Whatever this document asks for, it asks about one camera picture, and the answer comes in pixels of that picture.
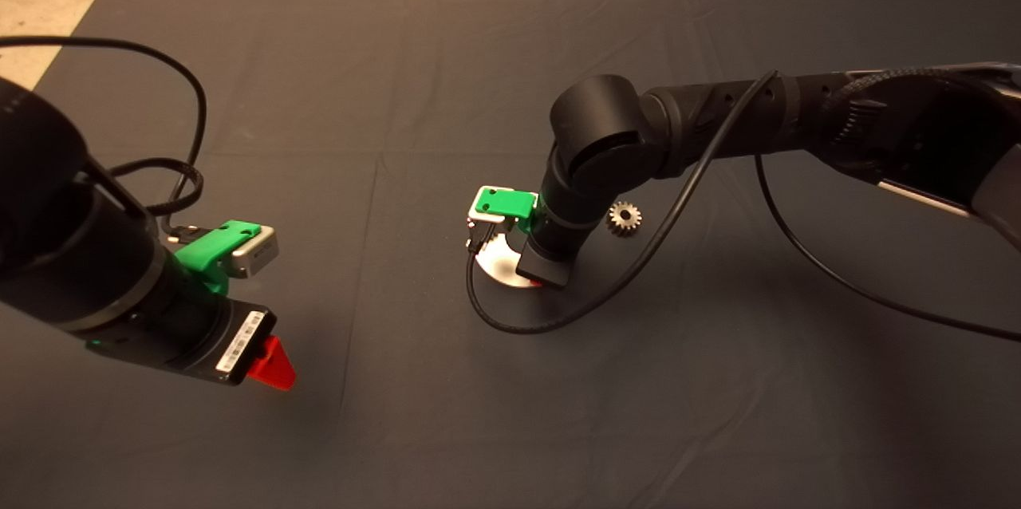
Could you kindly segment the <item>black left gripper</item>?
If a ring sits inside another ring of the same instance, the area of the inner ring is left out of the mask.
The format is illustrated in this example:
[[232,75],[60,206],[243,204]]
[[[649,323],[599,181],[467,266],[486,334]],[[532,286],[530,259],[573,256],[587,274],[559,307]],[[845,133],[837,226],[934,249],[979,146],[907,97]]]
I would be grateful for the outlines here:
[[245,379],[288,392],[297,374],[274,335],[277,315],[258,303],[216,298],[212,306],[175,303],[156,317],[135,313],[94,332],[86,349],[100,357],[236,386]]

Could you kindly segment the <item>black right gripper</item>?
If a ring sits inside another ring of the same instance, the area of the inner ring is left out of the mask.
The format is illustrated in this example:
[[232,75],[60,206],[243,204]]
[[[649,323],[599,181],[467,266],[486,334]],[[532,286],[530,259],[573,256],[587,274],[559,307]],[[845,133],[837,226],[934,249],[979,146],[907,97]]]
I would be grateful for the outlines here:
[[549,287],[564,290],[574,269],[572,258],[554,257],[533,243],[524,243],[515,273],[521,276],[522,287]]

